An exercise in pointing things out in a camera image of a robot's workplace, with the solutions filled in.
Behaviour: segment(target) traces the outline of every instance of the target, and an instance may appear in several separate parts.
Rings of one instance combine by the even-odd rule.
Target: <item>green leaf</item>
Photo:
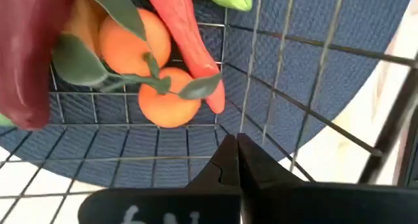
[[[152,77],[143,77],[138,76],[135,74],[119,74],[118,76],[114,76],[121,78],[122,80],[127,80],[130,82],[137,82],[137,83],[145,83],[145,84],[156,84],[158,83],[159,79],[152,78]]]
[[[198,78],[188,83],[178,96],[183,99],[201,99],[205,98],[215,91],[219,81],[221,80],[221,73],[208,78]]]
[[[131,0],[96,0],[126,30],[146,40],[144,24]]]
[[[114,82],[112,84],[109,84],[108,86],[105,87],[101,87],[99,91],[103,92],[103,93],[110,93],[118,88],[122,88],[124,85],[127,84],[136,84],[137,82],[134,81],[129,81],[129,80],[121,80],[118,82]]]
[[[165,95],[169,92],[171,87],[171,78],[169,76],[162,78],[155,84],[149,84],[153,89],[157,90],[158,94]]]
[[[11,120],[9,120],[6,116],[0,114],[0,126],[13,126]]]
[[[70,84],[96,86],[107,78],[100,59],[71,34],[59,36],[52,61],[59,77]]]
[[[154,56],[152,56],[151,52],[146,52],[142,58],[148,64],[148,68],[150,68],[151,75],[154,78],[159,78],[159,67],[157,60],[155,60]]]

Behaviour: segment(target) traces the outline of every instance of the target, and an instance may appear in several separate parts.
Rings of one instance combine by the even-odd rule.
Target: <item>blue placemat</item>
[[[133,0],[138,7],[152,10],[147,0]],[[240,27],[253,28],[257,0],[251,12],[229,10],[227,23]],[[384,52],[389,44],[409,0],[343,0],[338,17],[338,29],[333,43]],[[198,22],[223,24],[224,9],[209,0],[194,0]],[[324,41],[334,12],[336,0],[294,0],[289,34]],[[281,33],[287,0],[262,0],[259,29]],[[205,45],[216,61],[224,61],[223,77],[226,87],[227,105],[217,122],[228,133],[239,130],[246,74],[251,55],[252,32],[227,27],[225,49],[223,47],[223,27],[200,25],[199,30]],[[267,84],[272,84],[277,69],[280,39],[258,35],[255,50],[253,75]],[[301,103],[308,102],[310,88],[319,64],[322,49],[287,40],[284,63],[280,74],[278,89]],[[173,59],[181,59],[173,52]],[[353,98],[363,85],[378,60],[351,54],[329,51],[327,68],[324,72],[320,92],[313,109],[332,120]],[[170,65],[184,66],[173,61]],[[61,123],[59,103],[63,109],[65,123],[126,123],[126,115],[131,123],[149,123],[137,105],[138,86],[129,86],[130,94],[123,95],[80,95],[74,91],[90,91],[89,88],[72,86],[57,79],[57,90],[66,94],[57,96],[51,93],[51,123]],[[268,88],[251,81],[247,113],[253,120],[246,120],[244,131],[256,142],[261,143],[260,127],[266,122],[268,108]],[[274,115],[270,120],[268,134],[289,153],[295,148],[297,134],[304,112],[280,96],[274,103]],[[214,115],[203,104],[192,120],[193,124],[211,124]],[[308,132],[303,142],[316,135],[323,127],[315,118],[308,120]],[[178,129],[156,127],[102,126],[98,131],[92,126],[70,126],[61,140],[64,127],[50,125],[42,131],[27,136],[28,132],[17,130],[0,138],[0,145],[10,152],[16,148],[16,155],[23,160],[30,159],[80,159],[212,155],[226,132],[213,126],[190,126]],[[275,159],[284,158],[275,145],[267,140],[263,148]],[[141,161],[48,161],[44,168],[57,174],[108,187],[156,187],[183,186],[207,163],[207,159],[141,160]]]

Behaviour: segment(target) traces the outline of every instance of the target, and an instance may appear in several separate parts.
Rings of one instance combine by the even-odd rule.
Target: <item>mandarin orange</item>
[[[115,72],[149,76],[150,70],[142,56],[151,48],[160,68],[165,65],[171,52],[170,34],[156,14],[140,8],[138,13],[144,24],[150,47],[108,16],[100,29],[100,48],[103,59]]]
[[[171,77],[171,92],[178,93],[193,78],[185,71],[167,67],[160,71],[159,77]],[[185,100],[173,93],[160,95],[157,91],[142,84],[138,93],[138,103],[142,113],[160,127],[173,128],[189,122],[201,107],[201,100]]]

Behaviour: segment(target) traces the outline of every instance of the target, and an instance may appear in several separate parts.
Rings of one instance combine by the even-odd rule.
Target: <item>white tile floor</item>
[[[398,33],[388,47],[387,53],[396,56],[413,57],[418,50],[418,0],[408,7]],[[334,120],[334,123],[353,133],[367,143],[373,144],[388,113],[394,96],[406,74],[404,67],[381,62],[376,71],[365,83],[353,101]],[[0,148],[0,161],[4,161],[9,153]],[[379,182],[391,184],[397,149],[389,159]],[[367,159],[367,153],[348,141],[330,128],[322,130],[307,145],[302,147],[298,162],[319,181],[355,182]],[[284,159],[280,164],[288,168],[290,161]],[[7,163],[0,169],[0,197],[19,196],[28,181],[38,170],[29,163]],[[71,180],[41,169],[25,195],[62,194],[71,184]],[[75,181],[71,192],[96,191],[96,185]],[[55,195],[51,197],[21,198],[6,219],[6,224],[16,223],[49,223],[54,217],[63,199],[63,203],[55,223],[77,223],[78,207],[87,195]],[[0,199],[0,219],[15,203],[12,199]]]

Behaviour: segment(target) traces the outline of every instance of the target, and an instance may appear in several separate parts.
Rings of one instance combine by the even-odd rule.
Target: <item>red pepper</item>
[[[0,0],[0,113],[22,129],[48,123],[51,49],[74,0]]]
[[[192,0],[150,1],[170,30],[191,75],[200,78],[219,73],[214,59],[203,44],[193,12]],[[206,102],[216,114],[223,112],[225,88],[222,81],[215,92],[206,98]]]

